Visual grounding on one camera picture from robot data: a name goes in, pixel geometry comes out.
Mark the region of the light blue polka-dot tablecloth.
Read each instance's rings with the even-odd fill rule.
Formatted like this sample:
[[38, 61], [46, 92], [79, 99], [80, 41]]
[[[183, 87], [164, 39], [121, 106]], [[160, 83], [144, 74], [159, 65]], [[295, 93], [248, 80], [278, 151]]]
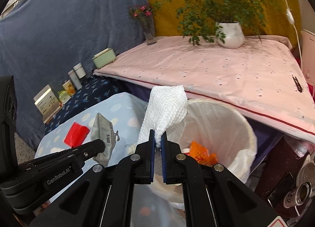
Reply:
[[147, 102], [129, 93], [119, 93], [84, 110], [49, 132], [40, 142], [35, 157], [69, 149], [64, 140], [75, 123], [90, 129], [84, 143], [103, 140], [106, 149], [103, 159], [108, 166], [135, 152]]

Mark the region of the black clip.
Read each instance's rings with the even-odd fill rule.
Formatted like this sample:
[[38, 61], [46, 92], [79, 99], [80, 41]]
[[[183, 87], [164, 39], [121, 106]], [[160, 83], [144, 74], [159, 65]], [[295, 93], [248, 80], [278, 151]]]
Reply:
[[294, 80], [294, 83], [295, 83], [295, 86], [297, 88], [297, 90], [302, 93], [303, 92], [303, 88], [301, 86], [301, 84], [299, 83], [299, 80], [296, 76], [292, 76], [293, 80]]

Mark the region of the mustard yellow backdrop cloth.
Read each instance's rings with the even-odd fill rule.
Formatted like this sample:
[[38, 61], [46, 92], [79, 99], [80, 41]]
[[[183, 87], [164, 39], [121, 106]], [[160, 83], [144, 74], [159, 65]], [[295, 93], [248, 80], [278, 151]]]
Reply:
[[245, 35], [279, 35], [297, 44], [298, 0], [149, 0], [159, 36], [210, 40], [217, 23], [241, 24]]

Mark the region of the white-lined trash bin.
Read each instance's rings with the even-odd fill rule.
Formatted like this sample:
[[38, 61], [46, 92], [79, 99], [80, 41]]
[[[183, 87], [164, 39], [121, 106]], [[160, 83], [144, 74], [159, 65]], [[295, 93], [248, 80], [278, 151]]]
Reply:
[[257, 153], [257, 138], [245, 117], [215, 100], [188, 100], [187, 115], [167, 130], [167, 138], [190, 148], [195, 141], [215, 153], [218, 162], [241, 182], [247, 182]]

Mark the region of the white electric kettle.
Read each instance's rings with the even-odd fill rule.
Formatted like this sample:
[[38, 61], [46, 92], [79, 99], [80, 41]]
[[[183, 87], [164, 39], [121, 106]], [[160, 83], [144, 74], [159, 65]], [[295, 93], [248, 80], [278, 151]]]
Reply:
[[314, 85], [315, 75], [315, 36], [308, 30], [302, 30], [302, 72], [308, 84]]

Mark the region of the mint green tissue box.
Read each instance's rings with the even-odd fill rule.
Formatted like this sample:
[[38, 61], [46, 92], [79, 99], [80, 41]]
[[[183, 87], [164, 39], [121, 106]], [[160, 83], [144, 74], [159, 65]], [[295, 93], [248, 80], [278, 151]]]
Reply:
[[97, 69], [104, 67], [105, 65], [114, 62], [116, 60], [116, 55], [112, 48], [107, 48], [98, 54], [96, 54], [92, 61]]

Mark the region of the green leafy plant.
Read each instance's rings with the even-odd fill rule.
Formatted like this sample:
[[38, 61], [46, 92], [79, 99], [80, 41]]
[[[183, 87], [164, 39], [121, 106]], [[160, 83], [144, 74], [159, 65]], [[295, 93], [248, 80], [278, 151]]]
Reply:
[[214, 43], [216, 23], [239, 22], [255, 36], [266, 26], [264, 0], [183, 0], [176, 8], [178, 30], [192, 45]]

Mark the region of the white ceramic plant pot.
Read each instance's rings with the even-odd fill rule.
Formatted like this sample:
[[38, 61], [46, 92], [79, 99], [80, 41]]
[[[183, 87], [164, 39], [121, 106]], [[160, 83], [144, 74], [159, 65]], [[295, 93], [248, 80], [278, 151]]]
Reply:
[[245, 36], [239, 22], [233, 23], [216, 23], [215, 32], [216, 42], [229, 49], [236, 49], [242, 46]]

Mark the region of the silver metal can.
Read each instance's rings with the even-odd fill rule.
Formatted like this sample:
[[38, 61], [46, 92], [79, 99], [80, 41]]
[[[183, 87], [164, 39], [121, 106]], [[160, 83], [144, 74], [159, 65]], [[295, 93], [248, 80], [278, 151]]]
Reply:
[[311, 183], [302, 183], [300, 186], [287, 193], [283, 201], [284, 208], [301, 206], [310, 197], [311, 192]]

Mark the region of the orange snack bag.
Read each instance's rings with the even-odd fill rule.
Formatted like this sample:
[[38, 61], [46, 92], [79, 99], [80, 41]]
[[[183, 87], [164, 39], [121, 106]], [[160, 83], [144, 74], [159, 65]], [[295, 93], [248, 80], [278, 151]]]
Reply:
[[199, 164], [214, 166], [218, 163], [216, 153], [209, 153], [208, 149], [196, 141], [192, 141], [188, 155], [194, 158]]

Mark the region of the tall white pink bottle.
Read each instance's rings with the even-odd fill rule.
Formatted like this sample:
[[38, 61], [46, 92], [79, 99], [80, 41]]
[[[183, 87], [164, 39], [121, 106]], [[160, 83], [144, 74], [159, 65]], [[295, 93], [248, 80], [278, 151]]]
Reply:
[[82, 88], [82, 84], [81, 84], [79, 78], [77, 77], [75, 71], [74, 70], [70, 70], [70, 72], [68, 72], [68, 75], [70, 77], [71, 82], [75, 86], [76, 90], [77, 91], [80, 90]]

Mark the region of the glass vase with pink flowers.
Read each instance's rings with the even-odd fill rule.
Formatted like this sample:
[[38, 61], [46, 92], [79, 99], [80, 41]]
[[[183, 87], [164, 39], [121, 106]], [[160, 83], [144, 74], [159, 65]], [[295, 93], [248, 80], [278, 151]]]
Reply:
[[129, 9], [130, 16], [137, 20], [142, 26], [147, 45], [153, 45], [157, 42], [155, 39], [153, 13], [154, 10], [151, 4], [145, 4], [139, 7], [133, 6]]

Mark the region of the white cylindrical jar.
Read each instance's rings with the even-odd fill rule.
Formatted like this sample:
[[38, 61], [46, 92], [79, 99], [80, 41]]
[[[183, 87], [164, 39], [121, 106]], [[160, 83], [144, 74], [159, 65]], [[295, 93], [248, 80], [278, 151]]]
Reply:
[[78, 63], [77, 65], [75, 65], [73, 67], [73, 70], [75, 71], [75, 73], [79, 79], [82, 79], [86, 76], [86, 72], [85, 72], [84, 67], [81, 63]]

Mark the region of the white booklet box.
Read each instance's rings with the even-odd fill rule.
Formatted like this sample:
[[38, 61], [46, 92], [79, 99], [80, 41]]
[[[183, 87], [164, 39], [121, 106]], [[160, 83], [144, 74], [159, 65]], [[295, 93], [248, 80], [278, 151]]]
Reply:
[[34, 97], [34, 104], [42, 114], [44, 124], [46, 124], [61, 109], [61, 103], [55, 96], [50, 85], [46, 85]]

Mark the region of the navy floral cloth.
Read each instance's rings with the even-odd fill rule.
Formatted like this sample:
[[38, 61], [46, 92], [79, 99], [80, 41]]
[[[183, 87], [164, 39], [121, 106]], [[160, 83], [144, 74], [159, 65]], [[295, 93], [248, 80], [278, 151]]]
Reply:
[[45, 134], [101, 101], [129, 91], [122, 81], [110, 77], [92, 76], [89, 82], [77, 91], [45, 125]]

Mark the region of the blue-grey backdrop cloth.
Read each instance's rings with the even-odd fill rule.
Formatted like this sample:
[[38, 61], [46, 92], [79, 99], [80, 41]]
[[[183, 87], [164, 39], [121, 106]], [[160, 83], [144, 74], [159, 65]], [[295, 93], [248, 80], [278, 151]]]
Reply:
[[57, 91], [77, 64], [94, 69], [106, 48], [121, 54], [144, 40], [129, 8], [146, 0], [22, 0], [1, 19], [1, 75], [13, 76], [17, 133], [31, 147], [44, 136], [35, 95]]

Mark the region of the grey wrapper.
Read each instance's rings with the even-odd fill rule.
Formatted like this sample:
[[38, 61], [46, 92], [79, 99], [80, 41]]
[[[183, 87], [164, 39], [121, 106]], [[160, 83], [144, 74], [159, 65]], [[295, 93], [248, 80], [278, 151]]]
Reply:
[[91, 130], [91, 140], [100, 139], [105, 145], [103, 152], [93, 157], [98, 164], [107, 167], [116, 142], [120, 140], [118, 131], [114, 132], [113, 123], [97, 113]]

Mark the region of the green snack packet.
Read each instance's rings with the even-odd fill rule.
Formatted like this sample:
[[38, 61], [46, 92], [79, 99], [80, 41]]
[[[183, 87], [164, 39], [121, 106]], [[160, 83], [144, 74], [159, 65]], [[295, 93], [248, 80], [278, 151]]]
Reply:
[[71, 96], [68, 94], [67, 91], [62, 90], [58, 91], [58, 98], [62, 104], [66, 104], [71, 99]]

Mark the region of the pink bedsheet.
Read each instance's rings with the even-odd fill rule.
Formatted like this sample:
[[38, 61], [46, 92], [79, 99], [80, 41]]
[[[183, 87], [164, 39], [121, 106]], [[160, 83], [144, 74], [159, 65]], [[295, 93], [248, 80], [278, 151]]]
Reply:
[[142, 43], [119, 54], [95, 74], [147, 88], [182, 85], [189, 98], [224, 102], [248, 118], [314, 142], [314, 101], [290, 50], [281, 36], [247, 37], [237, 49], [159, 37], [153, 45]]

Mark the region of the white paper towel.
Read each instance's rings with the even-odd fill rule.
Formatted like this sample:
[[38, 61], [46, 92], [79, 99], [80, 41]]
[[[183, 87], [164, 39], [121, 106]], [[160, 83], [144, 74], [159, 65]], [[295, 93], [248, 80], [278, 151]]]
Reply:
[[188, 99], [184, 86], [154, 86], [137, 143], [148, 141], [150, 130], [153, 130], [155, 145], [160, 147], [164, 132], [177, 126], [187, 115], [187, 106]]

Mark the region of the red cardboard box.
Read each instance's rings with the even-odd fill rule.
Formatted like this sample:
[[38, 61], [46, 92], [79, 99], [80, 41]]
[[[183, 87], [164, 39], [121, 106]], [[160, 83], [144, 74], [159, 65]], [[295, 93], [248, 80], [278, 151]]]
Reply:
[[64, 143], [71, 148], [81, 146], [88, 136], [88, 133], [90, 133], [88, 127], [74, 122], [64, 139]]

